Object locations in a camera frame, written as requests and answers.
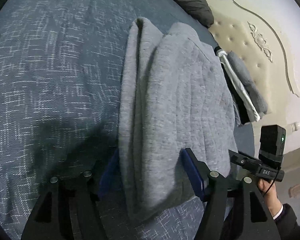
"metal screw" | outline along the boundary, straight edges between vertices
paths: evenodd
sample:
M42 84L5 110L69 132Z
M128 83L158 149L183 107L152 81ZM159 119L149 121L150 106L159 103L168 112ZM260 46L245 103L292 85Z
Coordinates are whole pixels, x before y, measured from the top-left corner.
M51 179L50 179L50 182L51 183L56 183L58 181L58 178L57 177L52 177Z
M244 182L246 182L246 183L251 183L252 182L252 179L251 178L249 178L249 177L244 177Z
M91 171L85 171L84 173L83 173L83 176L84 177L90 177L92 175L92 172Z
M216 172L216 171L211 171L211 172L210 172L210 176L216 178L216 177L219 176L219 173Z

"folded gray garment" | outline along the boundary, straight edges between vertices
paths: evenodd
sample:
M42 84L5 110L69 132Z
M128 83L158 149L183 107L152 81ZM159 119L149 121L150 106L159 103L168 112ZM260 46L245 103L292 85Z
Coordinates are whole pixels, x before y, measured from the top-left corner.
M119 152L129 217L145 220L193 196L179 152L227 176L234 109L218 57L190 26L167 35L146 18L130 29L122 77Z
M237 74L241 83L248 92L256 111L258 112L260 117L262 117L263 114L266 114L268 111L268 104L259 92L256 84L252 80L245 63L233 51L228 53L227 58L234 72Z

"cream tufted headboard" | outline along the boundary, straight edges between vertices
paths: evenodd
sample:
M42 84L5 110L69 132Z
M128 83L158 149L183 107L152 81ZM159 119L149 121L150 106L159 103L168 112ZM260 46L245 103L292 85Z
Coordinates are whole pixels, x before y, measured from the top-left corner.
M245 0L207 0L214 24L210 32L226 52L234 51L246 64L269 106L253 123L255 141L262 125L287 125L285 108L291 94L300 96L294 77L290 45L278 23Z

